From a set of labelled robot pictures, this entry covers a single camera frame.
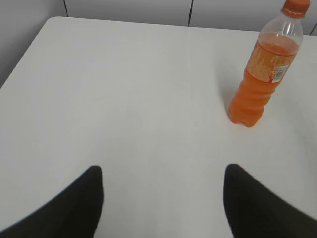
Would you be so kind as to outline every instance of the bottle neck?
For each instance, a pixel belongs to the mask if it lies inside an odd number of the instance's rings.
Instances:
[[[284,12],[282,12],[282,15],[286,18],[286,19],[288,19],[288,21],[291,21],[291,22],[293,22],[293,23],[300,23],[301,22],[301,19],[302,18],[295,18],[295,17],[290,17],[290,16],[288,16],[288,15],[286,15]]]

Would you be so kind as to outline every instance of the barcode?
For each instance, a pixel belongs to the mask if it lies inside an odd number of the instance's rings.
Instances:
[[[278,68],[278,71],[273,79],[273,83],[281,81],[281,79],[283,78],[285,74],[285,71],[288,69],[288,66],[289,65],[281,66],[280,68]]]

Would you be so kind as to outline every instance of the bottle base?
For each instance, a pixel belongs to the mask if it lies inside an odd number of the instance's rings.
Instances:
[[[246,127],[252,127],[262,117],[263,112],[264,112],[264,108],[259,111],[250,111],[250,110],[240,109],[238,108],[237,105],[233,106],[231,103],[228,109],[228,116],[229,116],[229,119],[234,124],[241,123]]]

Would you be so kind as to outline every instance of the white table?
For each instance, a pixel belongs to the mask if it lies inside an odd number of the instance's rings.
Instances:
[[[0,89],[0,230],[102,167],[97,238],[232,237],[238,163],[317,218],[317,37],[253,128],[232,124],[257,32],[56,17]]]

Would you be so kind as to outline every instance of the orange label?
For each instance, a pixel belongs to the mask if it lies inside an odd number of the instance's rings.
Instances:
[[[247,71],[262,82],[277,83],[284,77],[295,55],[280,56],[271,53],[257,42],[250,56]]]

